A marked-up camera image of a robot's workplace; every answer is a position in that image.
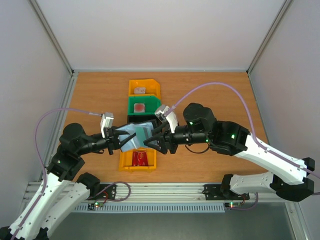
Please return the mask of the teal credit card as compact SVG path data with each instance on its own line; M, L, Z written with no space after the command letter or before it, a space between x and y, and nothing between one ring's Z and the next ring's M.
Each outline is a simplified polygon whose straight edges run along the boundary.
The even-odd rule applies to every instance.
M134 131L136 133L136 148L145 147L144 140L149 139L152 137L152 130L151 126L135 126Z

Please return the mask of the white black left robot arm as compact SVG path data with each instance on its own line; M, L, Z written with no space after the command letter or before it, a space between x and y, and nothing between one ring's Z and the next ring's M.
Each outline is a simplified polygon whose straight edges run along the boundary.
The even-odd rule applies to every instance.
M60 145L39 189L22 214L10 226L0 229L2 240L48 240L72 210L86 199L96 199L101 193L100 180L86 172L79 176L72 189L57 200L85 164L82 155L112 155L135 137L134 133L104 128L102 133L87 135L79 123L67 125L60 136Z

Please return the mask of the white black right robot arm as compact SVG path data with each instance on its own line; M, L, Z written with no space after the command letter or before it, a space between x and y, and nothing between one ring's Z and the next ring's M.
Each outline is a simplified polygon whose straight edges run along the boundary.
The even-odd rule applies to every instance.
M162 105L155 112L161 125L144 140L144 145L162 154L175 154L179 145L207 144L218 154L250 161L267 171L261 174L226 174L214 190L204 194L223 199L272 193L278 197L300 202L314 194L314 181L308 175L315 170L310 157L295 158L254 137L247 128L232 122L217 120L208 107L190 103L183 111L185 125L179 125L169 107Z

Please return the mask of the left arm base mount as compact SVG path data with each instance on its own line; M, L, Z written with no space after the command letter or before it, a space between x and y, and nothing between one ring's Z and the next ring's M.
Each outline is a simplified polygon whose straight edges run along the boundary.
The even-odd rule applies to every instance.
M101 200L105 200L106 198L108 200L114 200L116 197L116 192L117 192L116 184L101 183L97 191L98 194L96 196L90 196L87 200L101 201Z

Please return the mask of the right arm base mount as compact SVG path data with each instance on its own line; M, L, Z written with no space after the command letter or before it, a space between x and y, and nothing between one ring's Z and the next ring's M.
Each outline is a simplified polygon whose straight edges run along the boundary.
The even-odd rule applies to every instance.
M250 199L250 195L248 193L237 194L232 192L229 187L225 188L221 184L205 184L203 186L202 194L205 196L206 201L240 201Z

